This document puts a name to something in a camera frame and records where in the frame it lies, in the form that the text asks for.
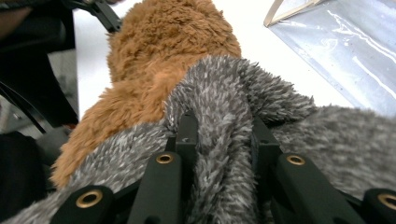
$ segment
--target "metal hole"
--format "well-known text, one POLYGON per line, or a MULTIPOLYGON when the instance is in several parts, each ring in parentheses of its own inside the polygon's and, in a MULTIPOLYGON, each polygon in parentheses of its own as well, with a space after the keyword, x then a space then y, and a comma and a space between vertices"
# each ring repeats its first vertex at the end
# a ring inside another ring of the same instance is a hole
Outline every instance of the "metal hole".
POLYGON ((157 162, 160 164, 167 164, 173 160, 173 156, 170 154, 163 154, 157 157, 157 162))
POLYGON ((79 196, 76 201, 76 206, 80 208, 89 208, 99 203, 102 198, 102 191, 99 189, 93 189, 79 196))
POLYGON ((304 165, 305 164, 305 160, 299 156, 288 156, 286 158, 286 160, 288 160, 288 162, 290 162, 291 164, 294 165, 304 165))
POLYGON ((378 200, 386 207, 396 210, 396 196, 388 193, 378 195, 378 200))

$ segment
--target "stuffed animal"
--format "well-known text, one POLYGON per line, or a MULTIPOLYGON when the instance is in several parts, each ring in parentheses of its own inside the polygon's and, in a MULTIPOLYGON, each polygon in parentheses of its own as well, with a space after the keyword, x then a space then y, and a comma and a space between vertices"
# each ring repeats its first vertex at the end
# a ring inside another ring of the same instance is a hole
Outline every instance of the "stuffed animal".
POLYGON ((187 111, 197 119, 199 142, 184 223, 271 223, 256 200, 253 116, 270 127, 284 152, 310 158, 337 189, 361 199, 367 189, 396 186, 396 119, 355 108, 317 107, 256 63, 208 57, 172 90, 163 119, 109 137, 64 188, 6 223, 49 223, 78 189, 104 185, 119 192, 133 184, 150 156, 165 150, 187 111))
POLYGON ((144 0, 127 13, 109 43, 112 88, 63 145, 51 178, 58 188, 111 135, 162 119, 163 101, 198 60, 241 56, 231 25, 210 0, 144 0))

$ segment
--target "white table surface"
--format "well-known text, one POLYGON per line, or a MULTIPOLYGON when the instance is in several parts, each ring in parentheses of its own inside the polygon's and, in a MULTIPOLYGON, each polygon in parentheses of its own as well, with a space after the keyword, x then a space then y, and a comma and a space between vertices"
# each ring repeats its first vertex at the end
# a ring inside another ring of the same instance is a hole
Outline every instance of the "white table surface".
MULTIPOLYGON (((123 17, 136 0, 124 0, 113 7, 123 17)), ((218 10, 223 10, 227 22, 233 27, 242 56, 268 72, 294 84, 301 94, 314 96, 317 105, 351 106, 336 89, 302 58, 284 44, 269 29, 263 19, 272 0, 213 0, 218 10)), ((90 13, 74 12, 79 117, 93 106, 106 87, 111 87, 106 56, 109 52, 106 29, 90 13)))

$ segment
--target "gray furry fabric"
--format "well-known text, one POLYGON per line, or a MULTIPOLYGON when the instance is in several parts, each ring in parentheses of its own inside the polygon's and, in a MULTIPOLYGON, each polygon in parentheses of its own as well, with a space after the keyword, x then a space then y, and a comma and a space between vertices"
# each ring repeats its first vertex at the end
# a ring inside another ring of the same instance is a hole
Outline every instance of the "gray furry fabric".
POLYGON ((198 161, 186 223, 258 223, 251 170, 252 116, 272 127, 284 152, 311 158, 335 187, 360 197, 369 188, 394 188, 396 120, 369 111, 316 107, 292 85, 257 64, 209 57, 192 67, 166 102, 165 118, 107 139, 87 157, 64 188, 6 223, 49 223, 75 190, 105 185, 117 192, 163 151, 181 115, 199 123, 198 161))

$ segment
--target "brown plush fur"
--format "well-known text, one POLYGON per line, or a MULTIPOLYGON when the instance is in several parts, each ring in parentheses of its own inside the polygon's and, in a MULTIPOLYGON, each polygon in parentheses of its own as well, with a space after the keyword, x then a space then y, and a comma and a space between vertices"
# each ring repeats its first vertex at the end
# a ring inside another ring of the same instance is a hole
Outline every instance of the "brown plush fur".
POLYGON ((210 0, 145 0, 128 12, 109 42, 113 87, 63 145, 52 176, 58 188, 109 136, 161 119, 163 101, 199 59, 241 54, 232 27, 210 0))

